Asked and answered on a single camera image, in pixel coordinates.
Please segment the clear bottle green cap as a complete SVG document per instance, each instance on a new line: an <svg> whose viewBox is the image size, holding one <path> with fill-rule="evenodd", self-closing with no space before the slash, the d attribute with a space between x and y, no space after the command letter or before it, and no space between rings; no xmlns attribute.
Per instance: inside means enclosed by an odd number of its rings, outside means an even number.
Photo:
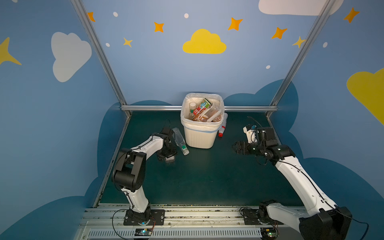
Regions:
<svg viewBox="0 0 384 240"><path fill-rule="evenodd" d="M172 131L173 131L173 137L175 139L176 145L181 149L184 156L188 155L190 151L187 148L185 139L181 134L181 131L178 128L173 128Z"/></svg>

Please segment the white bottle red cap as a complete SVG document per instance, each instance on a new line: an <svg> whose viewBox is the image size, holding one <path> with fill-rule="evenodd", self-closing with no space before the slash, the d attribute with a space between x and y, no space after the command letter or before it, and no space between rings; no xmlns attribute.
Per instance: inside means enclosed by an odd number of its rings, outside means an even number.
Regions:
<svg viewBox="0 0 384 240"><path fill-rule="evenodd" d="M222 122L221 128L218 130L218 136L220 138L224 135L224 131L225 131L226 125L227 125L227 119L228 119L228 114L224 113L223 114L223 122Z"/></svg>

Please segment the clear bottle green band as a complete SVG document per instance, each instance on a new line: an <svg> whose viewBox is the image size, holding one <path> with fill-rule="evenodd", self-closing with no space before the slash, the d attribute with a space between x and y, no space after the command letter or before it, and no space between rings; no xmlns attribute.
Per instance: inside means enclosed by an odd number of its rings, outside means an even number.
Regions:
<svg viewBox="0 0 384 240"><path fill-rule="evenodd" d="M193 113L196 108L197 108L197 104L195 102L191 102L189 104L190 113Z"/></svg>

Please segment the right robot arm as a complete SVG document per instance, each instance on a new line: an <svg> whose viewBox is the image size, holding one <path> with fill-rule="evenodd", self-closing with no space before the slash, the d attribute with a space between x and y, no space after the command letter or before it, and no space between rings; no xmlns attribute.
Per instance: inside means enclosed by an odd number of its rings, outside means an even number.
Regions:
<svg viewBox="0 0 384 240"><path fill-rule="evenodd" d="M288 180L306 209L300 212L273 200L265 201L260 203L257 222L283 223L305 240L344 240L353 218L348 208L338 207L320 189L293 150L279 144L273 128L248 125L243 131L247 140L233 144L237 154L260 156L271 162Z"/></svg>

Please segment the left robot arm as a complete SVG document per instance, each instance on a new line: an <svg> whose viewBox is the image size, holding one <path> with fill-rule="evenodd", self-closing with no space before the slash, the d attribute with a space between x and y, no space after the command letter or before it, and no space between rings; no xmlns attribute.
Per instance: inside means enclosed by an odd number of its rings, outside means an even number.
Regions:
<svg viewBox="0 0 384 240"><path fill-rule="evenodd" d="M147 160L153 154L160 161L175 159L178 153L172 143L173 133L172 129L164 127L142 144L124 151L115 164L112 181L131 205L127 210L128 216L139 224L148 222L151 217L150 203L143 189Z"/></svg>

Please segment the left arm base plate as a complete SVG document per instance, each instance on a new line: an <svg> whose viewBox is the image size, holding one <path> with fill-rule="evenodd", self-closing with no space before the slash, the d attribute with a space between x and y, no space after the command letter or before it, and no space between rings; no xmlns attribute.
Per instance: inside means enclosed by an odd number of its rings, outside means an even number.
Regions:
<svg viewBox="0 0 384 240"><path fill-rule="evenodd" d="M165 210L146 210L143 213L136 213L133 210L126 212L123 225L124 226L146 226L153 225L163 226L165 220Z"/></svg>

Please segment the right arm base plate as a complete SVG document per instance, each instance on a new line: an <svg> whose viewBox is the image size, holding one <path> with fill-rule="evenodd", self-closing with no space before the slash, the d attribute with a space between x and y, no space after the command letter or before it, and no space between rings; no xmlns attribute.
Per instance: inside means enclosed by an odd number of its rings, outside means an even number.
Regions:
<svg viewBox="0 0 384 240"><path fill-rule="evenodd" d="M258 214L258 209L240 208L240 215L244 219L245 225L268 225L269 222Z"/></svg>

